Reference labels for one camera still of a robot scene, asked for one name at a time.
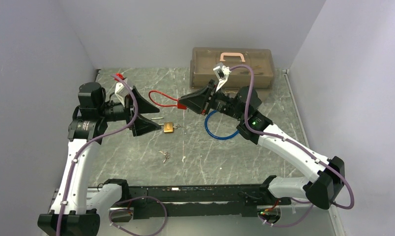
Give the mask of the blue cable lock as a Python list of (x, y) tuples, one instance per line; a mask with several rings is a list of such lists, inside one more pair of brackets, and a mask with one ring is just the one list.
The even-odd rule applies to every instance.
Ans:
[(204, 120), (204, 129), (207, 134), (216, 140), (229, 140), (236, 137), (237, 121), (218, 111), (211, 111)]

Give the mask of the brass padlock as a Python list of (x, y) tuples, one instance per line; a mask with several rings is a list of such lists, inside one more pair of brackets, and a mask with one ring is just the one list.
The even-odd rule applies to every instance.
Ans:
[[(151, 120), (155, 122), (162, 121), (163, 119), (164, 117), (151, 118)], [(161, 123), (158, 123), (158, 125), (162, 127), (164, 133), (173, 133), (176, 129), (176, 125), (172, 121), (162, 121)]]

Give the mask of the bunch of silver keys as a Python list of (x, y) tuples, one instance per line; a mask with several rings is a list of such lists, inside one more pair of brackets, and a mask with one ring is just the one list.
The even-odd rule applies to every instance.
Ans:
[(163, 163), (166, 163), (170, 158), (170, 153), (168, 151), (159, 151), (159, 153), (164, 156)]

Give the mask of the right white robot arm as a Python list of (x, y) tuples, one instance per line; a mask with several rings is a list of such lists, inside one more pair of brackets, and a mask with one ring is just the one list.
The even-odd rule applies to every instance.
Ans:
[(346, 187), (350, 204), (341, 206), (351, 209), (355, 203), (353, 191), (345, 178), (344, 161), (339, 157), (321, 155), (283, 132), (269, 118), (258, 111), (261, 100), (257, 92), (246, 86), (239, 89), (234, 98), (217, 88), (211, 80), (206, 87), (179, 98), (179, 105), (200, 115), (207, 115), (213, 109), (240, 123), (236, 129), (246, 140), (267, 148), (296, 167), (302, 177), (269, 176), (260, 185), (260, 198), (272, 204), (280, 198), (306, 199), (321, 209), (336, 205), (336, 198)]

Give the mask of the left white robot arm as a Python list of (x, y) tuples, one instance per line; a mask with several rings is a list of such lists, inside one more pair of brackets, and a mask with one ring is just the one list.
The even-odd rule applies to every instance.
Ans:
[(98, 156), (110, 122), (126, 121), (134, 136), (160, 129), (145, 114), (160, 110), (135, 87), (127, 87), (119, 102), (106, 99), (106, 90), (97, 82), (80, 86), (79, 105), (68, 127), (67, 163), (57, 196), (48, 213), (39, 215), (37, 225), (49, 236), (95, 236), (101, 219), (116, 204), (129, 203), (132, 197), (124, 179), (108, 179), (91, 198), (87, 198), (93, 161)]

